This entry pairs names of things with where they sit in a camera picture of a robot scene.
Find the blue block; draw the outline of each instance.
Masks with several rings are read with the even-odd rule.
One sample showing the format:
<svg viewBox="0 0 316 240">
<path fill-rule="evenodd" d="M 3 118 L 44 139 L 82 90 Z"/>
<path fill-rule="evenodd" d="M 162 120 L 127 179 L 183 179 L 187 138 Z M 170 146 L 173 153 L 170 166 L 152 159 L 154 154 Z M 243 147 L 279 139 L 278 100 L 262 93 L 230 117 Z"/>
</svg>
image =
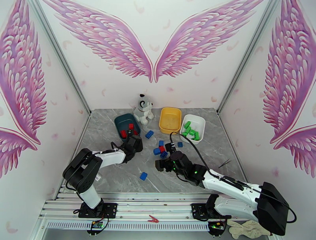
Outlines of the blue block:
<svg viewBox="0 0 316 240">
<path fill-rule="evenodd" d="M 161 153 L 160 157 L 161 157 L 162 159 L 164 159 L 164 158 L 166 158 L 167 155 L 168 155 L 168 153 L 167 153 L 166 151 L 163 151 L 163 152 Z"/>
<path fill-rule="evenodd" d="M 159 148 L 155 148 L 154 149 L 154 154 L 155 155 L 159 155 L 160 154 L 160 149 Z"/>
<path fill-rule="evenodd" d="M 140 176 L 139 178 L 140 178 L 141 180 L 145 181 L 147 175 L 148 175 L 147 173 L 142 172 L 142 173 L 141 173 L 141 176 Z"/>
<path fill-rule="evenodd" d="M 150 137 L 151 137 L 153 134 L 154 134 L 154 132 L 150 130 L 150 131 L 145 135 L 145 137 L 148 138 L 148 139 L 150 139 Z"/>
</svg>

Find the red cube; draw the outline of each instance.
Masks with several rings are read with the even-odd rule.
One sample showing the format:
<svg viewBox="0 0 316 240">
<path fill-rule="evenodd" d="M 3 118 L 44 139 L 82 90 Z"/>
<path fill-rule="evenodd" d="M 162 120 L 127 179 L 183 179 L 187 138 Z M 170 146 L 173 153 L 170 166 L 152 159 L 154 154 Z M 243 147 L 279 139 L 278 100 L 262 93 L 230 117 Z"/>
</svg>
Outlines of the red cube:
<svg viewBox="0 0 316 240">
<path fill-rule="evenodd" d="M 127 134 L 126 134 L 126 131 L 125 131 L 125 130 L 122 130 L 122 131 L 121 131 L 121 137 L 122 137 L 123 139 L 125 139 L 125 138 L 127 137 Z"/>
<path fill-rule="evenodd" d="M 159 150 L 160 150 L 160 153 L 164 152 L 164 151 L 165 151 L 164 146 L 160 146 L 160 147 L 159 147 Z"/>
</svg>

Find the white wall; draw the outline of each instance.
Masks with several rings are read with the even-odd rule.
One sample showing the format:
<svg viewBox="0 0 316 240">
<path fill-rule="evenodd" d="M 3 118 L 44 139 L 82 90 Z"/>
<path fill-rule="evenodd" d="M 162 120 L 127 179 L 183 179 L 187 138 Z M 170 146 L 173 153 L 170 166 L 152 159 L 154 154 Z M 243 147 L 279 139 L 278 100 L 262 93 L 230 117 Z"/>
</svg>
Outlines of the white wall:
<svg viewBox="0 0 316 240">
<path fill-rule="evenodd" d="M 255 31 L 268 0 L 254 8 L 250 22 L 240 28 L 216 52 L 176 78 L 163 75 L 158 83 L 146 76 L 131 78 L 113 69 L 110 63 L 93 54 L 54 16 L 56 11 L 39 0 L 56 38 L 71 66 L 91 109 L 129 108 L 140 93 L 152 97 L 154 107 L 217 108 Z M 228 0 L 74 0 L 83 6 L 104 11 L 126 22 L 134 31 L 153 65 L 168 39 L 188 17 L 205 9 L 228 3 Z"/>
<path fill-rule="evenodd" d="M 1 34 L 14 3 L 13 0 L 1 2 Z M 87 113 L 31 10 L 30 18 L 39 35 L 47 115 L 46 123 L 37 129 L 36 136 L 41 142 L 40 145 L 34 143 L 37 151 L 22 151 L 17 168 L 13 167 L 0 178 L 0 239 L 6 240 L 29 238 L 45 200 L 52 199 L 58 191 L 63 169 L 71 158 L 87 119 Z M 0 77 L 1 81 L 6 81 L 3 75 Z M 1 96 L 0 127 L 21 133 Z"/>
<path fill-rule="evenodd" d="M 301 0 L 298 3 L 302 6 L 305 20 L 316 29 L 315 2 Z M 296 212 L 298 220 L 287 226 L 284 239 L 315 239 L 316 179 L 312 178 L 311 174 L 307 174 L 305 170 L 301 170 L 300 166 L 295 167 L 294 157 L 290 150 L 284 147 L 273 149 L 275 143 L 270 144 L 269 142 L 274 136 L 274 129 L 263 121 L 265 119 L 263 98 L 266 97 L 263 96 L 263 91 L 265 89 L 265 70 L 268 66 L 267 56 L 271 31 L 275 27 L 275 19 L 280 16 L 280 5 L 268 23 L 256 46 L 256 51 L 252 54 L 235 87 L 237 93 L 231 95 L 221 116 L 235 143 L 235 149 L 249 180 L 258 184 L 262 184 L 263 181 L 274 184 Z M 316 88 L 314 86 L 292 131 L 316 123 L 315 99 Z M 312 146 L 313 160 L 311 162 L 313 163 L 316 159 L 314 149 L 315 146 Z"/>
</svg>

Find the pink angel wings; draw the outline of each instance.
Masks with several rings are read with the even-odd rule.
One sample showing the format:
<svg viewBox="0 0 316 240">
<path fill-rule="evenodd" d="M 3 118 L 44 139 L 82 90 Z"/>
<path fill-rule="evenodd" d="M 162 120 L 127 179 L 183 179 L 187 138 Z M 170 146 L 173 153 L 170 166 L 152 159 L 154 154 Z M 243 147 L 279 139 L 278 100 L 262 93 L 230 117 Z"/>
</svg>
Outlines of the pink angel wings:
<svg viewBox="0 0 316 240">
<path fill-rule="evenodd" d="M 315 177 L 315 126 L 291 133 L 315 84 L 315 36 L 296 0 L 282 0 L 281 18 L 272 31 L 266 70 L 265 122 L 274 127 L 270 143 L 291 150 L 295 166 Z"/>
<path fill-rule="evenodd" d="M 233 0 L 183 21 L 169 39 L 153 69 L 135 33 L 121 19 L 69 0 L 43 0 L 74 37 L 122 73 L 145 75 L 149 82 L 176 77 L 198 64 L 234 36 L 263 0 Z"/>
<path fill-rule="evenodd" d="M 36 130 L 45 123 L 44 73 L 34 24 L 25 0 L 17 0 L 0 37 L 0 93 L 21 134 L 0 128 L 0 177 L 14 165 L 21 151 L 40 144 Z"/>
</svg>

